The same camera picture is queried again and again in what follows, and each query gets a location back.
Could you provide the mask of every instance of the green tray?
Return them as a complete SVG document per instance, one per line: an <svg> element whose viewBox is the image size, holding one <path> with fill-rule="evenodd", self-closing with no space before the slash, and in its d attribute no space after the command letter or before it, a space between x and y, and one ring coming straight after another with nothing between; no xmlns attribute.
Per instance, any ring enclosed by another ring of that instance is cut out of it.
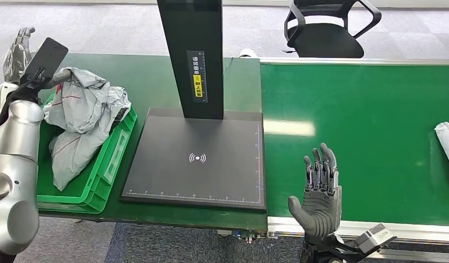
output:
<svg viewBox="0 0 449 263"><path fill-rule="evenodd" d="M133 108L110 133L99 152L60 192L53 183L52 163L48 145L63 130L45 121L39 140L37 204L39 210L98 214L103 211L112 189L118 166L136 122Z"/></svg>

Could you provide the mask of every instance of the chair armrest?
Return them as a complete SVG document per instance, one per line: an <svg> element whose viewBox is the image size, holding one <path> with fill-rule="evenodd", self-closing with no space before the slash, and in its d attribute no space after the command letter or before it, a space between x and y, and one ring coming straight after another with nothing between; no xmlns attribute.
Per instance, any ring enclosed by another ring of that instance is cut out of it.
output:
<svg viewBox="0 0 449 263"><path fill-rule="evenodd" d="M287 46L293 48L294 41L297 39L300 33L302 33L303 28L305 27L305 17L302 15L302 12L300 12L294 2L289 5L289 8L289 15L287 15L286 21L284 21L284 36L287 40ZM297 19L297 27L294 33L289 36L287 23L289 23L289 21L293 19Z"/></svg>
<svg viewBox="0 0 449 263"><path fill-rule="evenodd" d="M368 2L368 0L358 0L357 2L362 4L366 8L366 10L368 10L373 15L373 19L371 20L371 23L369 23L364 29L360 30L360 32L358 32L354 36L354 38L358 38L364 33L366 33L368 30L372 29L381 21L382 17L381 12L374 5Z"/></svg>

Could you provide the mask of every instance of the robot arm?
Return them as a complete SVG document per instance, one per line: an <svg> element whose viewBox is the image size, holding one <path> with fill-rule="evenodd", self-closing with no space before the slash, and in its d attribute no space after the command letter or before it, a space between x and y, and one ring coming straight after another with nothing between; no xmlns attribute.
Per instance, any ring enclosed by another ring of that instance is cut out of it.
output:
<svg viewBox="0 0 449 263"><path fill-rule="evenodd" d="M44 112L37 104L38 93L70 78L69 70L54 75L67 52L47 38L19 84L0 86L0 263L13 262L39 227L36 179Z"/></svg>
<svg viewBox="0 0 449 263"><path fill-rule="evenodd" d="M334 153L325 144L312 150L314 166L308 156L306 164L306 185L303 203L295 196L287 200L289 211L305 230L305 248L309 263L334 263L343 260L356 263L396 238L383 225L378 224L359 238L344 243L335 235L341 222L342 188L338 185L337 162Z"/></svg>

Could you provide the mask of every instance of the wireless symbol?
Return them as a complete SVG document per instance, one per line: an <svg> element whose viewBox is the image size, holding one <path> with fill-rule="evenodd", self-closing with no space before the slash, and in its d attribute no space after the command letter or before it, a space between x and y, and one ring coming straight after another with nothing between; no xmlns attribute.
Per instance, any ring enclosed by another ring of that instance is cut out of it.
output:
<svg viewBox="0 0 449 263"><path fill-rule="evenodd" d="M205 163L205 161L207 161L207 155L203 154L203 155L201 155L201 156L197 156L197 155L195 155L194 153L191 153L191 154L189 155L189 162L192 163L192 162L194 162L194 161L198 161L198 162L201 162L201 163Z"/></svg>

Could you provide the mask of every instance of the office chair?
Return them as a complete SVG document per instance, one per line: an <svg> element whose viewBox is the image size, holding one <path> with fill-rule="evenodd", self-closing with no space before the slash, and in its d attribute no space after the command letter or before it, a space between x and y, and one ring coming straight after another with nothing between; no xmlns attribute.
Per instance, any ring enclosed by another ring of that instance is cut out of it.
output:
<svg viewBox="0 0 449 263"><path fill-rule="evenodd" d="M348 31L348 13L356 2L361 3L373 19L352 36ZM289 7L284 35L287 46L294 48L301 58L361 58L365 53L356 39L381 20L381 12L367 0L293 0ZM310 15L341 18L344 27L328 23L306 24L305 16ZM289 21L294 19L297 25L287 28Z"/></svg>

